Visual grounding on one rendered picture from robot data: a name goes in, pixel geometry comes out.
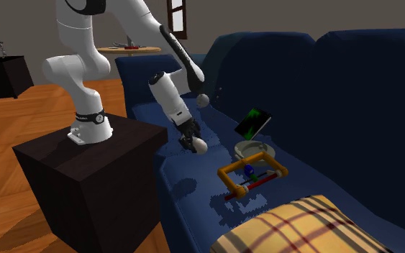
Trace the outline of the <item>yellow plaid cushion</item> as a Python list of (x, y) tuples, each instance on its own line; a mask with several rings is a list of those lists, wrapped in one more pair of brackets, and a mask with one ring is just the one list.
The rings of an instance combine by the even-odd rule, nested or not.
[(209, 253), (393, 253), (328, 198), (311, 195), (220, 236)]

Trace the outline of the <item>black and green tablet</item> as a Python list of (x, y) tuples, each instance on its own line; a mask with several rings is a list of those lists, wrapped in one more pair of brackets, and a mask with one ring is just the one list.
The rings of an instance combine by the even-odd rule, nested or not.
[(262, 109), (254, 107), (235, 127), (235, 131), (245, 140), (253, 140), (271, 119), (271, 114)]

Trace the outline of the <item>dark robot stand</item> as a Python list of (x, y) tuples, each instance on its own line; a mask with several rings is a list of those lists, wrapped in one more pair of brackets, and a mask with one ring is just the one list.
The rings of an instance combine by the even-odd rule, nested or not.
[(153, 158), (166, 128), (109, 123), (113, 135), (96, 144), (64, 128), (13, 148), (51, 231), (78, 253), (134, 253), (160, 221)]

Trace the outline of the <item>grey ball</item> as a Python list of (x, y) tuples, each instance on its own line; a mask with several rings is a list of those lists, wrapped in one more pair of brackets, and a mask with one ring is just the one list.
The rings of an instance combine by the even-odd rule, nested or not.
[(210, 103), (209, 97), (204, 93), (201, 93), (196, 97), (196, 105), (199, 108), (204, 108), (208, 106), (209, 103)]

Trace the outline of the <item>dark blue sofa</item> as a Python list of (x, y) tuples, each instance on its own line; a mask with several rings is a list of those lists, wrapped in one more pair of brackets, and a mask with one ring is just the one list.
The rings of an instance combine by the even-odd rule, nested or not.
[[(185, 150), (148, 87), (169, 55), (119, 57), (131, 119), (166, 127), (155, 155), (160, 220), (171, 253), (209, 253), (242, 222), (284, 203), (322, 194), (394, 253), (405, 253), (405, 29), (238, 32), (196, 56), (210, 103), (183, 98), (208, 144)], [(256, 139), (288, 176), (226, 201), (217, 176), (236, 160), (237, 125), (259, 108), (271, 115)]]

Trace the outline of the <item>white ball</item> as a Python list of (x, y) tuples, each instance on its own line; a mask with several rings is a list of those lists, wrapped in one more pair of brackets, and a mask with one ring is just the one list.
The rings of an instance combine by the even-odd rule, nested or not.
[(192, 147), (194, 148), (196, 154), (198, 155), (203, 155), (208, 150), (206, 142), (198, 137), (192, 138)]

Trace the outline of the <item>pale grey ashtray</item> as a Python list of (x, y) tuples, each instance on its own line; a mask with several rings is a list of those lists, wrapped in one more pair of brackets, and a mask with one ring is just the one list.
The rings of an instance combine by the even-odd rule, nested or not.
[(235, 151), (235, 158), (237, 159), (237, 161), (240, 161), (243, 158), (247, 158), (261, 152), (266, 152), (272, 158), (274, 158), (276, 155), (275, 150), (269, 144), (252, 140), (245, 140), (238, 142), (235, 145), (234, 151)]

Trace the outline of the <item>round wooden side table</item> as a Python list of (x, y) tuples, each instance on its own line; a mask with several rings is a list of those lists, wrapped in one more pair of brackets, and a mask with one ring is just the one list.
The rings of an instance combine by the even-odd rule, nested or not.
[(97, 49), (100, 53), (127, 55), (129, 57), (137, 54), (147, 54), (160, 52), (159, 47), (147, 47), (136, 45), (130, 38), (127, 38), (127, 43), (113, 42), (111, 47), (99, 47)]

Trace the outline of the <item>dark television cabinet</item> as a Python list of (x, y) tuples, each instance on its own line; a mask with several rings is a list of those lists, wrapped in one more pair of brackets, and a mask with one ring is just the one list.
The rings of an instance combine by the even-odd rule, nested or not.
[(0, 57), (0, 98), (18, 98), (33, 85), (24, 56)]

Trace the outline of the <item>dark framed window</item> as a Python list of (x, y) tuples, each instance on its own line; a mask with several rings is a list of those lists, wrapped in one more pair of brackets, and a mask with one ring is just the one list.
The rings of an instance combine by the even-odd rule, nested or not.
[(186, 0), (167, 0), (169, 30), (180, 40), (187, 40)]

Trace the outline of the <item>orange frame toy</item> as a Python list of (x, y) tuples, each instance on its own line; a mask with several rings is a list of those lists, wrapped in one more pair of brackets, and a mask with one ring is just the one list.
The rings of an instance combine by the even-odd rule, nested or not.
[[(251, 185), (237, 185), (234, 184), (234, 182), (227, 175), (228, 173), (234, 172), (235, 170), (239, 170), (246, 165), (251, 165), (252, 163), (257, 162), (259, 160), (265, 160), (265, 162), (273, 168), (272, 170), (266, 171), (265, 173), (267, 175), (266, 178), (257, 180)], [(219, 168), (217, 170), (217, 175), (230, 191), (230, 194), (224, 198), (226, 201), (228, 201), (233, 198), (243, 198), (249, 192), (249, 190), (252, 190), (274, 178), (286, 177), (288, 175), (288, 169), (282, 166), (268, 153), (259, 152), (255, 155), (242, 158), (240, 161)]]

